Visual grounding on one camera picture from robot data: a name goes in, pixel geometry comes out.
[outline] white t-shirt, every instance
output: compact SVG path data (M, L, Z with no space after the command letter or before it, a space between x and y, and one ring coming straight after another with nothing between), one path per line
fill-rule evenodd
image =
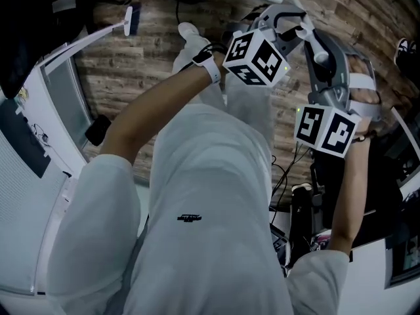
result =
M335 314L348 257L311 253L286 283L269 229L270 168L250 126L186 106L155 143L148 231L123 313ZM84 168L49 262L58 312L104 312L121 287L139 207L128 161L98 156Z

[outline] wooden floor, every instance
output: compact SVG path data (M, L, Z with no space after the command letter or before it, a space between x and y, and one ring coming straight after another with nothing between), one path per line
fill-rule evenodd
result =
M86 48L76 59L81 84L93 117L113 119L136 96L170 76L172 63L184 45L177 32L172 0L133 0L142 3L138 35L125 37L121 30ZM392 90L416 96L418 90L404 79L392 63L395 43L417 33L419 9L412 0L301 0L317 28L340 37L366 53L373 62L377 85L386 108L401 105ZM180 21L194 23L213 41L220 39L224 25L237 21L263 0L206 0L198 5L180 5ZM125 8L99 5L95 20L101 24L119 22ZM273 155L286 168L293 158L295 107L307 102L309 76L302 47L291 55L292 67L272 92L276 131ZM135 175L149 179L154 140L138 154ZM87 146L89 157L98 148ZM310 158L305 156L289 174L282 204L291 200L290 188L310 178ZM273 167L273 183L282 172Z

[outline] white pants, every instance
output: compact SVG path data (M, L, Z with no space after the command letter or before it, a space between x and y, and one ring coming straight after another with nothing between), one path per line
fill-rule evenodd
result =
M172 73L178 73L192 58L210 42L196 34L187 37L185 47L173 62ZM250 87L242 83L234 74L228 73L225 82L227 105L222 97L219 84L210 85L191 102L202 102L229 113L248 124L266 139L270 149L273 145L273 120L270 101L270 88Z

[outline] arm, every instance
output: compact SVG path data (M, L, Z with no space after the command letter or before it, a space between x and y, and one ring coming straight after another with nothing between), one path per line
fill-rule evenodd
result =
M350 146L346 155L343 182L335 206L329 249L350 254L362 225L368 190L370 139Z
M214 53L223 74L224 55ZM108 129L100 154L114 154L134 163L140 148L211 84L205 68L192 66L155 85L130 103Z

